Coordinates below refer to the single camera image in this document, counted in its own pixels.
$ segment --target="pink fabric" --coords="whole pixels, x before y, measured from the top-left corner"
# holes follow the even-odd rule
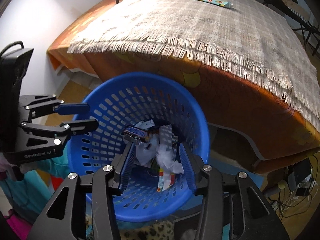
[[[16,233],[16,235],[21,239],[21,240],[26,240],[27,236],[29,234],[29,231],[31,230],[31,225],[23,220],[22,218],[16,216],[13,214],[8,220],[8,224],[12,228],[12,230]]]

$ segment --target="blanket fringe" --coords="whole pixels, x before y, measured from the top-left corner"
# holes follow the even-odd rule
[[[68,49],[68,53],[101,53],[105,51],[139,52],[176,58],[183,58],[184,55],[187,55],[189,60],[214,66],[265,88],[281,98],[295,111],[300,112],[320,131],[318,113],[320,106],[315,105],[315,102],[310,102],[299,89],[293,89],[292,82],[285,72],[274,72],[258,60],[187,37],[150,33],[127,34],[112,30],[105,33],[98,41],[81,39],[81,36],[78,36],[72,40]]]

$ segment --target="teal clothing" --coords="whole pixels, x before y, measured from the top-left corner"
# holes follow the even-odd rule
[[[41,171],[57,178],[64,179],[70,173],[66,150],[61,157],[39,161],[37,164]],[[22,181],[7,178],[0,181],[0,186],[14,210],[31,224],[52,196],[52,191],[36,171],[27,172]]]

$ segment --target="leopard print fabric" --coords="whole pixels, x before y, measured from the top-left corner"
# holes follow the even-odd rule
[[[91,224],[91,217],[86,216],[87,229]],[[121,240],[173,240],[173,226],[171,221],[165,221],[148,227],[120,230],[120,236]],[[87,240],[94,240],[92,231],[87,235]]]

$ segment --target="red fabric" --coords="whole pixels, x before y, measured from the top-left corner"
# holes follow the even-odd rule
[[[7,219],[8,224],[12,228],[12,230],[15,232],[15,234],[21,239],[26,240],[27,236],[31,230],[31,225],[23,220],[22,218],[16,216],[15,214],[12,214],[12,216]]]
[[[56,178],[54,176],[51,176],[51,182],[54,190],[57,190],[57,188],[61,185],[63,182],[63,179],[61,178]]]

